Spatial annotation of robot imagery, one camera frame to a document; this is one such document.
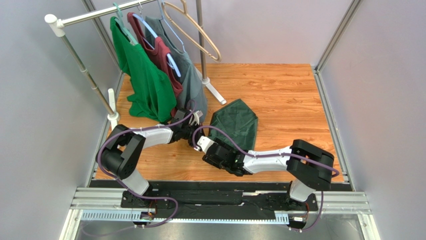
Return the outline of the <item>dark green cloth napkin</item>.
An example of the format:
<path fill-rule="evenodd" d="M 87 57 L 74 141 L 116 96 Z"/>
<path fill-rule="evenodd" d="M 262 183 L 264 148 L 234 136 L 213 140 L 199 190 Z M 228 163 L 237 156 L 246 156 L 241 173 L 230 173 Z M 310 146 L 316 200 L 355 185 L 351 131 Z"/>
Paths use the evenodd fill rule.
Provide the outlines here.
<path fill-rule="evenodd" d="M 213 113 L 210 125 L 225 132 L 241 149 L 255 148 L 259 119 L 242 100 L 236 99 Z"/>

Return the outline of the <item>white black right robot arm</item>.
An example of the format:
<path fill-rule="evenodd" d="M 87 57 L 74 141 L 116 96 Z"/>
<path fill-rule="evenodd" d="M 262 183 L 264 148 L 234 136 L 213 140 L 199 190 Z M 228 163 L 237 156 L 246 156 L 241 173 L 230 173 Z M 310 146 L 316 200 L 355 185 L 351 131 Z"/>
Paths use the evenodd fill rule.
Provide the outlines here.
<path fill-rule="evenodd" d="M 288 172 L 295 177 L 287 197 L 305 202 L 315 191 L 329 191 L 332 178 L 339 174 L 330 152 L 307 141 L 296 139 L 292 145 L 269 151 L 241 151 L 219 139 L 202 136 L 196 143 L 204 152 L 203 160 L 237 177 L 262 172 Z"/>

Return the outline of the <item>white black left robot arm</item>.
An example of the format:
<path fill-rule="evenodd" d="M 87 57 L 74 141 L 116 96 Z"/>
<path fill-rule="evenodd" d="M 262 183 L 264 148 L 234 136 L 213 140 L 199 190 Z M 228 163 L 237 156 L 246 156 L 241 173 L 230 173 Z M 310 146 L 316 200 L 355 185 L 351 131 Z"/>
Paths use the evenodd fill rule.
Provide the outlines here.
<path fill-rule="evenodd" d="M 167 124 L 145 128 L 118 124 L 98 150 L 96 161 L 103 172 L 114 177 L 129 192 L 142 196 L 150 187 L 137 170 L 142 150 L 190 139 L 202 116 L 200 110 L 181 108 Z"/>

